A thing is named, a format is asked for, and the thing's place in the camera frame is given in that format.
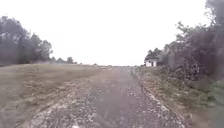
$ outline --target white house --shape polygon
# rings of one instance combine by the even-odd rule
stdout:
[[[157,58],[147,59],[147,60],[145,60],[145,66],[146,67],[156,67],[157,62],[158,62]]]

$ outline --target overcast sky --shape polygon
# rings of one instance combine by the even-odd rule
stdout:
[[[205,0],[0,0],[0,15],[53,45],[53,56],[138,65],[175,39],[175,24],[207,23]]]

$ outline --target field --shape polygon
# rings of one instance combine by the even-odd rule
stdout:
[[[69,64],[0,68],[0,127],[23,123],[65,97],[76,83],[98,74],[101,69],[97,66]]]

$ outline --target dry grass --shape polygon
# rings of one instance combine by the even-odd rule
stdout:
[[[50,101],[67,95],[74,84],[101,68],[69,64],[32,64],[0,68],[0,127],[20,123]]]
[[[164,101],[167,107],[189,124],[189,127],[207,128],[208,116],[204,113],[203,107],[207,103],[207,95],[194,89],[180,89],[180,83],[166,81],[165,76],[156,74],[157,70],[139,68],[143,86]]]

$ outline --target grass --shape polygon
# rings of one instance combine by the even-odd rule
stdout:
[[[158,68],[140,67],[138,71],[143,86],[149,88],[173,112],[182,117],[188,124],[191,124],[191,127],[208,127],[209,113],[207,112],[214,105],[213,93],[208,89],[208,86],[206,86],[206,89],[198,90],[190,88],[185,86],[185,83],[158,72],[160,71]]]
[[[0,124],[20,123],[45,104],[64,97],[76,83],[101,68],[69,64],[30,64],[0,68]]]
[[[224,80],[219,80],[213,83],[214,90],[213,94],[218,104],[224,106]]]

